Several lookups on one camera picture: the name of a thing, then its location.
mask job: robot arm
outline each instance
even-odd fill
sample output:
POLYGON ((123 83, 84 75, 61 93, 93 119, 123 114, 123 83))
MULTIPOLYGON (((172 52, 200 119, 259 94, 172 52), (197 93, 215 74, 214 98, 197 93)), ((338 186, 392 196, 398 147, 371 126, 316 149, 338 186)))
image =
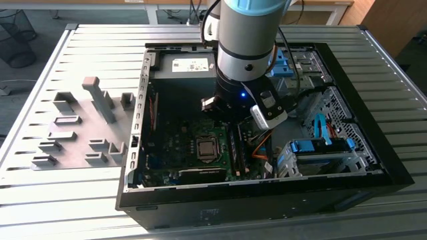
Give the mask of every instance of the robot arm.
POLYGON ((243 118, 246 113, 252 114, 264 130, 288 117, 266 71, 290 3, 291 0, 222 0, 220 3, 215 96, 224 103, 218 105, 230 109, 228 112, 220 110, 223 116, 243 118))

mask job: table leg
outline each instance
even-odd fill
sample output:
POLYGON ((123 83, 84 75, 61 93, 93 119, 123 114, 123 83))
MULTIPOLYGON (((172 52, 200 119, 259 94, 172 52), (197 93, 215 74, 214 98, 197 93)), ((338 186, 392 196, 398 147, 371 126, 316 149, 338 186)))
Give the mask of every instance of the table leg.
POLYGON ((340 21, 342 21, 343 15, 346 13, 347 7, 348 7, 347 5, 335 6, 335 10, 331 13, 331 16, 328 17, 326 25, 338 25, 338 24, 340 24, 340 21))
POLYGON ((157 25, 159 20, 157 20, 157 5, 156 4, 145 4, 145 10, 147 10, 147 15, 148 15, 148 22, 151 25, 157 25))
POLYGON ((60 18, 60 16, 59 16, 60 10, 49 10, 48 12, 51 13, 51 18, 52 19, 59 19, 60 18))

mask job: motherboard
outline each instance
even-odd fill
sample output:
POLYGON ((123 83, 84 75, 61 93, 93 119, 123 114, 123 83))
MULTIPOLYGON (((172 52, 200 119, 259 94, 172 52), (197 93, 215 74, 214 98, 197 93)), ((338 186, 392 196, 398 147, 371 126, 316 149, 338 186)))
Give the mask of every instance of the motherboard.
POLYGON ((247 121, 232 129, 228 124, 210 119, 167 121, 161 150, 145 156, 143 179, 147 186, 260 179, 262 161, 239 156, 251 149, 250 139, 256 134, 252 125, 247 121))

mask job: gray metal block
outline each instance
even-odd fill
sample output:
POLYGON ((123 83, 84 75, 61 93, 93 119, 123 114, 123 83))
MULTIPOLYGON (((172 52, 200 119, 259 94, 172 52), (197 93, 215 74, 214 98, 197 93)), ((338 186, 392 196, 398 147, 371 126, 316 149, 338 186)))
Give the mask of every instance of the gray metal block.
POLYGON ((105 99, 104 97, 104 93, 100 89, 100 79, 96 76, 87 76, 83 80, 81 86, 83 89, 91 93, 93 104, 96 106, 96 109, 100 111, 107 123, 115 123, 116 118, 111 110, 112 100, 109 97, 108 99, 105 99))
POLYGON ((127 154, 128 147, 124 142, 120 144, 120 149, 117 149, 116 145, 113 143, 109 144, 108 148, 108 154, 112 158, 112 160, 117 163, 121 164, 123 162, 123 157, 127 154))
POLYGON ((109 148, 109 142, 105 138, 89 139, 88 145, 95 151, 107 151, 109 148))
POLYGON ((72 93, 69 91, 67 92, 57 92, 53 98, 53 105, 57 108, 57 110, 63 112, 73 112, 71 104, 77 102, 75 99, 72 93))
POLYGON ((108 162, 108 159, 107 159, 104 153, 101 153, 101 152, 87 153, 84 160, 91 165, 105 164, 108 162))
POLYGON ((132 92, 124 92, 121 94, 120 103, 124 110, 135 109, 135 96, 132 92))
POLYGON ((80 116, 59 116, 55 118, 53 123, 56 125, 73 125, 81 123, 80 116))
POLYGON ((48 140, 39 143, 39 149, 43 152, 57 152, 61 148, 63 146, 56 140, 48 140))
POLYGON ((55 157, 52 157, 51 155, 48 154, 41 154, 41 155, 36 155, 33 158, 32 158, 32 161, 31 161, 39 168, 43 168, 43 167, 52 167, 56 163, 57 163, 57 160, 55 157))
POLYGON ((108 104, 109 108, 113 109, 115 108, 115 103, 112 101, 112 98, 109 97, 108 91, 101 91, 101 94, 104 96, 104 99, 107 101, 107 104, 108 104))
POLYGON ((47 139, 49 140, 75 140, 77 134, 73 131, 51 132, 47 139))
POLYGON ((11 94, 11 89, 7 85, 0 83, 0 96, 8 96, 11 94))

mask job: wooden cabinet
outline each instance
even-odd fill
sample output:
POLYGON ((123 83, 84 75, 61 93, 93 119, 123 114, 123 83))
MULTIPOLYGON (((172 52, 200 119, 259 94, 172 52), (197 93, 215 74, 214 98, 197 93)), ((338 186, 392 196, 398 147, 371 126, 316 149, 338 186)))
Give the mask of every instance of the wooden cabinet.
POLYGON ((426 0, 354 0, 340 25, 364 25, 392 57, 427 24, 426 0))

